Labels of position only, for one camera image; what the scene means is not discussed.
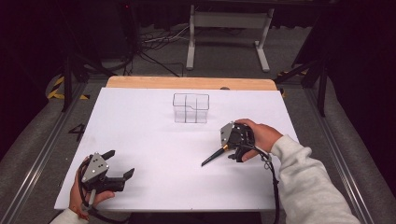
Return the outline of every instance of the transparent container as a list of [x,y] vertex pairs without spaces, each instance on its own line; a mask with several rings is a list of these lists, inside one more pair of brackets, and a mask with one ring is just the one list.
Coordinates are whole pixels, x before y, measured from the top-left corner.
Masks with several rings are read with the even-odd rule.
[[173,107],[176,123],[207,123],[209,95],[175,93]]

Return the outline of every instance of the human hand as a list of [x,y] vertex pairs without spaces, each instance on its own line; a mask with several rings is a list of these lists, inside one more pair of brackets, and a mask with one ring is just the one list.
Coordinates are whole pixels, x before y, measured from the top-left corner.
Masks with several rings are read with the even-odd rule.
[[[85,219],[88,218],[88,212],[83,211],[82,210],[82,199],[81,199],[81,195],[79,193],[79,187],[78,187],[78,171],[76,173],[75,176],[75,182],[72,186],[72,188],[70,189],[70,202],[69,202],[69,209],[72,210],[73,212],[75,212],[76,214],[78,214],[79,217],[83,217]],[[86,202],[90,199],[91,194],[87,194],[85,200]],[[93,200],[93,204],[92,206],[95,207],[97,204],[101,203],[104,200],[107,200],[109,198],[114,198],[115,194],[112,191],[103,191],[97,195],[95,195],[95,198]]]
[[[273,127],[265,124],[257,124],[250,119],[238,119],[235,123],[246,124],[254,132],[255,145],[260,149],[270,153],[274,143],[283,135]],[[247,161],[259,153],[256,150],[250,150],[242,156],[242,161]]]

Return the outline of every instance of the gray sleeve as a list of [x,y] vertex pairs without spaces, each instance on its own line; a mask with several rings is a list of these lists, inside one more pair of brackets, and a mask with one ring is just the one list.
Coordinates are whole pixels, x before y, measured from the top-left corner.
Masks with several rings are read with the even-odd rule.
[[323,163],[309,157],[311,152],[287,135],[271,150],[281,162],[279,198],[287,223],[359,223]]
[[88,221],[85,219],[78,218],[78,215],[69,208],[64,211],[51,221],[50,224],[87,224]]

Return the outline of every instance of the white table surface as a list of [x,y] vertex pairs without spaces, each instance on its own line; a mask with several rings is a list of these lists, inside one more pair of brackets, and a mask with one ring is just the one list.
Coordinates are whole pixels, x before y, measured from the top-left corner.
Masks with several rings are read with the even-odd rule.
[[[209,94],[207,123],[175,123],[174,93]],[[219,129],[236,119],[265,123],[298,141],[279,91],[102,88],[57,198],[65,209],[85,157],[116,150],[108,177],[135,168],[123,192],[98,209],[125,212],[262,211],[275,209],[271,171],[256,157],[244,163],[224,153]],[[276,174],[279,160],[273,157]]]

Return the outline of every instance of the aluminum rail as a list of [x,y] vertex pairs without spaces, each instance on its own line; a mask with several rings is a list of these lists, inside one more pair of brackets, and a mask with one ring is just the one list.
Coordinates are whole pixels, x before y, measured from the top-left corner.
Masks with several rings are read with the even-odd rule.
[[323,133],[326,136],[326,139],[328,140],[331,149],[330,152],[332,155],[332,160],[334,161],[338,173],[341,176],[344,187],[346,188],[346,192],[349,195],[350,201],[352,202],[359,221],[366,224],[374,223],[373,218],[371,217],[370,212],[368,211],[367,206],[361,196],[361,192],[359,191],[355,178],[349,171],[347,163],[341,153],[340,147],[337,145],[332,135],[332,131],[329,127],[329,124],[327,123],[327,120],[323,118],[318,112],[317,97],[314,91],[312,89],[305,89],[304,91],[318,120],[318,124],[320,125],[320,128],[322,129]]
[[86,83],[78,83],[76,84],[76,88],[73,93],[73,101],[71,102],[70,106],[64,111],[58,120],[55,123],[54,128],[52,129],[51,133],[49,134],[49,138],[47,139],[46,143],[42,147],[40,153],[35,159],[35,163],[32,165],[32,168],[27,173],[23,183],[21,184],[20,189],[18,190],[17,194],[15,195],[12,203],[10,204],[8,210],[3,215],[0,223],[10,224],[14,223],[17,219],[19,213],[21,212],[24,204],[26,203],[27,199],[29,198],[30,193],[32,192],[33,188],[35,187],[35,183],[37,182],[38,178],[40,177],[47,161],[50,158],[50,155],[56,145],[58,137],[61,133],[62,128],[64,127],[65,123],[67,122],[68,118],[70,117],[74,107],[77,104],[79,96],[83,93]]

